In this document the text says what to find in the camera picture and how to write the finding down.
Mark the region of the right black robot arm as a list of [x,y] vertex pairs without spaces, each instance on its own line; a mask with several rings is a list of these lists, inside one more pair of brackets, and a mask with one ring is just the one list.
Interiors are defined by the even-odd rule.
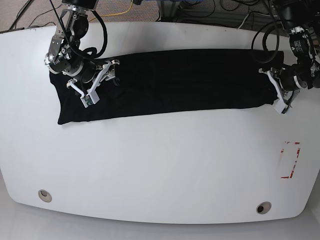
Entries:
[[[69,76],[67,88],[74,89],[85,108],[95,105],[99,100],[96,92],[102,81],[113,81],[118,85],[117,59],[103,60],[102,54],[108,44],[108,32],[102,18],[96,12],[96,0],[64,0],[65,8],[57,14],[58,25],[51,39],[44,63],[53,74]],[[87,12],[98,19],[102,27],[103,43],[101,50],[96,47],[80,49],[81,38],[89,30]]]

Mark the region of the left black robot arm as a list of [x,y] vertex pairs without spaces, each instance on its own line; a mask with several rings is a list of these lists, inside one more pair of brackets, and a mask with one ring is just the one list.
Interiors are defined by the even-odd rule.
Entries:
[[277,55],[280,43],[277,41],[274,52],[267,49],[267,38],[272,31],[280,35],[286,31],[289,46],[296,57],[293,65],[280,68],[260,69],[273,84],[278,101],[275,110],[286,114],[292,101],[301,90],[320,87],[320,2],[318,0],[273,0],[266,5],[272,21],[263,26],[265,33],[262,48],[267,59],[254,60],[260,64],[270,63]]

